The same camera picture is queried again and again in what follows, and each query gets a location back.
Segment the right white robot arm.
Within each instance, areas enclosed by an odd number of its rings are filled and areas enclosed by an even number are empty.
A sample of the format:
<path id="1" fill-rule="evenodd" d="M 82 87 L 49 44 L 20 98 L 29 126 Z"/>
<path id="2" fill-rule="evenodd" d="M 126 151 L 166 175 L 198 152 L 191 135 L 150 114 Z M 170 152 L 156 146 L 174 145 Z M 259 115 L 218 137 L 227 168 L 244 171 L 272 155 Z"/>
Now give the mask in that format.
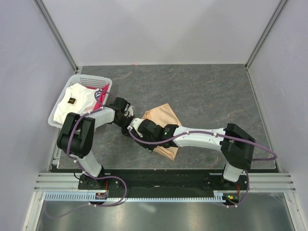
<path id="1" fill-rule="evenodd" d="M 236 124 L 226 128 L 196 129 L 167 124 L 164 127 L 149 119 L 134 119 L 128 127 L 129 134 L 145 149 L 155 147 L 198 147 L 220 151 L 227 163 L 220 177 L 221 186 L 232 189 L 244 170 L 251 167 L 255 139 Z"/>

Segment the peach satin napkin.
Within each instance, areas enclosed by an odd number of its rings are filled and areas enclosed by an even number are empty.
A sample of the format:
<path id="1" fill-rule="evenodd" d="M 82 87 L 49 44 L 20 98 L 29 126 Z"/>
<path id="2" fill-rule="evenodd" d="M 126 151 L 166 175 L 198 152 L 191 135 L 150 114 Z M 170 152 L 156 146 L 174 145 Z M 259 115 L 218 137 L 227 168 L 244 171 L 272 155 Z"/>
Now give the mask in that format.
<path id="1" fill-rule="evenodd" d="M 142 119 L 149 119 L 161 127 L 164 127 L 167 124 L 175 124 L 181 126 L 178 117 L 175 115 L 174 111 L 168 103 L 146 111 L 142 116 Z M 154 148 L 155 153 L 158 153 L 172 161 L 175 160 L 178 150 L 179 149 L 177 147 L 165 148 L 162 146 L 157 146 Z"/>

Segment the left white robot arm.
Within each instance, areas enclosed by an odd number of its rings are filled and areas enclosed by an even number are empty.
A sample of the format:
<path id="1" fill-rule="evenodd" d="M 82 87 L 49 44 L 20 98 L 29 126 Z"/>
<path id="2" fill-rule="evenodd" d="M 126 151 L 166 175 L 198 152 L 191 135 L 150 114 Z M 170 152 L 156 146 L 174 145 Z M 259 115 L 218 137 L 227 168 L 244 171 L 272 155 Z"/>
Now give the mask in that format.
<path id="1" fill-rule="evenodd" d="M 131 104 L 120 97 L 116 97 L 112 104 L 83 115 L 69 113 L 59 133 L 57 147 L 78 164 L 83 174 L 89 177 L 93 188 L 101 189 L 106 178 L 104 168 L 92 153 L 95 129 L 105 124 L 115 124 L 124 136 L 128 136 L 128 126 L 133 119 Z"/>

